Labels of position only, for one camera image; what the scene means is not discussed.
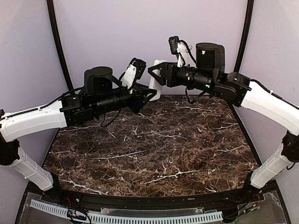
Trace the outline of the white remote control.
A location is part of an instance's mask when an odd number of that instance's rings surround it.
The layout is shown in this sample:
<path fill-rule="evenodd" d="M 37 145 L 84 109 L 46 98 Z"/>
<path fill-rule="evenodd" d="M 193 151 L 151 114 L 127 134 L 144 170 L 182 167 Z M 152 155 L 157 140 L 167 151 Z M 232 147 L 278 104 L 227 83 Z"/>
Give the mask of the white remote control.
<path fill-rule="evenodd" d="M 166 61 L 165 60 L 158 60 L 158 59 L 156 59 L 154 61 L 153 65 L 155 66 L 155 65 L 158 65 L 158 64 L 163 63 L 163 62 L 166 62 Z M 161 91 L 162 91 L 163 87 L 162 87 L 162 85 L 153 76 L 151 76 L 151 78 L 150 78 L 149 88 L 157 90 L 156 95 L 152 99 L 150 99 L 150 101 L 155 101 L 155 100 L 160 99 L 160 97 L 161 97 Z"/>

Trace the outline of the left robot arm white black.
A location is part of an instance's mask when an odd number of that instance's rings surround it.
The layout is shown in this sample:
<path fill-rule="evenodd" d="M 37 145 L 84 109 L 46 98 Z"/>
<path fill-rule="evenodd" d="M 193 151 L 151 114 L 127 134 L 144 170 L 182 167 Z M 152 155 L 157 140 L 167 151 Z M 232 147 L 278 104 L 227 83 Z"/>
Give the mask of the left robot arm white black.
<path fill-rule="evenodd" d="M 18 138 L 51 129 L 79 126 L 108 112 L 129 108 L 139 113 L 157 93 L 139 84 L 143 69 L 130 65 L 120 79 L 110 67 L 100 66 L 84 73 L 84 86 L 62 94 L 52 102 L 21 112 L 0 111 L 0 163 L 33 182 L 55 203 L 63 203 L 66 193 L 58 178 L 40 167 L 21 147 Z"/>

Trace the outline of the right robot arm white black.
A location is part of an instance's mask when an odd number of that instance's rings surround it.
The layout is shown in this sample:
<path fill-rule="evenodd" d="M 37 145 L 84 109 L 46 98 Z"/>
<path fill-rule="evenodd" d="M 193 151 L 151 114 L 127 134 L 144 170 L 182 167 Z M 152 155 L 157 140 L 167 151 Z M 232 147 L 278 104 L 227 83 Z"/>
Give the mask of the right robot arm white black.
<path fill-rule="evenodd" d="M 185 86 L 218 97 L 226 102 L 257 112 L 287 129 L 278 149 L 264 164 L 247 177 L 238 198 L 249 202 L 273 177 L 292 163 L 299 161 L 299 108 L 264 87 L 259 81 L 238 72 L 225 73 L 225 49 L 214 43 L 196 44 L 196 67 L 184 66 L 183 55 L 188 47 L 171 44 L 172 54 L 178 55 L 176 63 L 157 60 L 148 68 L 151 86 L 158 92 L 162 86 Z"/>

